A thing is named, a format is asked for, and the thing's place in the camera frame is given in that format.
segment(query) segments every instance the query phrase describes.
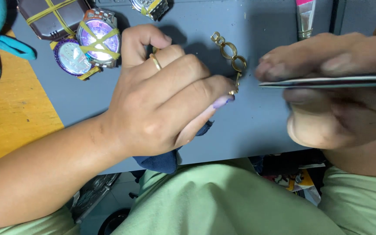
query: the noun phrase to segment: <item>hand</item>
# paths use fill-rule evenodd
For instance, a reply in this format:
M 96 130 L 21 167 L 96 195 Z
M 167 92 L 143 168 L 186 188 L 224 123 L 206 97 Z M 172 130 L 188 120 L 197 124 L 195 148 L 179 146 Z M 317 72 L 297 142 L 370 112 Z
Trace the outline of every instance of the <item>hand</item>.
M 146 60 L 145 45 L 161 49 Z M 153 25 L 123 31 L 122 70 L 100 132 L 113 151 L 154 156 L 190 142 L 216 109 L 233 101 L 232 80 L 210 75 Z
M 376 74 L 376 36 L 319 34 L 275 48 L 259 62 L 255 76 L 268 82 Z M 301 145 L 337 149 L 376 140 L 376 87 L 286 89 L 283 96 L 292 107 L 288 134 Z

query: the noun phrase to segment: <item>gold chain link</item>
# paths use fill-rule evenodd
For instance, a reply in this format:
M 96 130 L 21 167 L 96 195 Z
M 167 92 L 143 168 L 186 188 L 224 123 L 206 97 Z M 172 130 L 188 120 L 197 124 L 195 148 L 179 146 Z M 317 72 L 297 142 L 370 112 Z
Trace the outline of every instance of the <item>gold chain link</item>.
M 229 59 L 232 61 L 232 67 L 234 70 L 237 71 L 237 78 L 236 78 L 236 83 L 235 83 L 235 90 L 232 90 L 231 92 L 229 92 L 229 94 L 237 94 L 238 91 L 239 91 L 239 79 L 240 77 L 242 76 L 242 68 L 239 68 L 239 66 L 236 64 L 236 60 L 240 60 L 240 62 L 242 63 L 242 66 L 243 66 L 243 69 L 246 69 L 246 59 L 243 57 L 243 56 L 239 56 L 237 54 L 237 48 L 236 46 L 231 43 L 231 42 L 226 42 L 226 40 L 220 36 L 220 33 L 219 32 L 214 32 L 213 35 L 211 36 L 211 40 L 213 42 L 216 43 L 216 45 L 218 45 L 220 47 L 220 53 L 222 54 L 222 56 L 226 59 Z M 225 46 L 228 46 L 232 52 L 233 52 L 233 55 L 230 56 L 228 55 L 225 51 L 224 51 L 224 47 Z

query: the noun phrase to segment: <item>purple watch bezel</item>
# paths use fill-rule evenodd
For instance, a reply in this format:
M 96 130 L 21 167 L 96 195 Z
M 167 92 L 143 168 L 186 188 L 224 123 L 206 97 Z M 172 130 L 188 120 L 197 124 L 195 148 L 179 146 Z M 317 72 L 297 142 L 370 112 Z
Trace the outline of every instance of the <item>purple watch bezel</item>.
M 63 70 L 63 71 L 65 71 L 65 72 L 67 72 L 68 74 L 70 74 L 70 75 L 73 75 L 73 76 L 76 76 L 76 77 L 79 77 L 79 76 L 82 76 L 82 75 L 84 75 L 85 73 L 83 73 L 83 74 L 74 74 L 74 73 L 71 73 L 71 72 L 69 72 L 61 63 L 60 63 L 60 61 L 59 61 L 59 57 L 58 57 L 58 55 L 59 55 L 59 48 L 63 45 L 63 44 L 65 44 L 65 43 L 67 43 L 67 42 L 72 42 L 72 43 L 75 43 L 75 44 L 77 44 L 77 45 L 79 45 L 79 42 L 77 41 L 77 40 L 75 40 L 75 39 L 65 39 L 65 40 L 61 40 L 60 42 L 58 42 L 57 44 L 56 44 L 56 46 L 55 46 L 55 48 L 53 48 L 53 53 L 54 53 L 54 55 L 55 55 L 55 60 L 56 60 L 56 63 L 59 65 L 59 67 Z M 93 64 L 91 64 L 91 68 L 89 69 L 89 70 L 91 70 L 91 69 L 93 69 L 95 66 L 93 65 Z

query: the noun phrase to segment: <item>gray mat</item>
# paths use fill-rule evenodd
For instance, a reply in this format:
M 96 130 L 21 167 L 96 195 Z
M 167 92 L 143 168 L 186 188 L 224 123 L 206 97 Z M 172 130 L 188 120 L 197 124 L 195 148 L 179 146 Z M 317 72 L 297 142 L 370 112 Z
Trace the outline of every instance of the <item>gray mat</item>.
M 127 0 L 96 1 L 104 2 L 97 2 L 98 6 L 117 13 L 121 29 L 126 25 L 152 23 L 132 10 Z M 296 41 L 295 9 L 295 0 L 176 0 L 161 21 L 155 23 L 175 44 L 198 56 L 215 74 L 234 73 L 210 40 L 214 31 L 236 45 L 238 54 L 248 61 L 236 101 L 217 111 L 212 118 L 214 125 L 206 135 L 195 138 L 179 151 L 182 164 L 304 149 L 287 135 L 285 123 L 289 111 L 282 91 L 259 88 L 253 77 L 262 55 Z M 328 32 L 331 11 L 331 0 L 317 0 L 314 34 Z M 19 40 L 38 52 L 37 60 L 30 64 L 66 127 L 107 109 L 120 68 L 105 69 L 89 81 L 80 81 L 57 67 L 49 43 L 37 39 L 20 15 L 13 30 Z M 104 173 L 138 169 L 137 163 L 129 158 Z

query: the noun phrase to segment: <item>watch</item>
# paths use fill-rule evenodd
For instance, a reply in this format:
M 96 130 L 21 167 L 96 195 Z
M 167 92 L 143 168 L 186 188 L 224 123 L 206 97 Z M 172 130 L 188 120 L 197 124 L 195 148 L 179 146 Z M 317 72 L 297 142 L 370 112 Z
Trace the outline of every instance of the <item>watch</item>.
M 132 8 L 156 21 L 169 9 L 166 0 L 130 0 Z
M 116 30 L 116 34 L 112 34 L 99 44 L 91 45 L 111 34 L 114 30 Z M 84 19 L 79 24 L 76 38 L 81 45 L 82 51 L 89 55 L 91 64 L 105 68 L 115 68 L 119 57 L 121 36 L 117 30 L 117 18 L 114 17 L 113 12 L 99 8 L 87 10 Z
M 53 49 L 55 60 L 62 70 L 74 76 L 82 76 L 94 67 L 75 39 L 64 39 Z

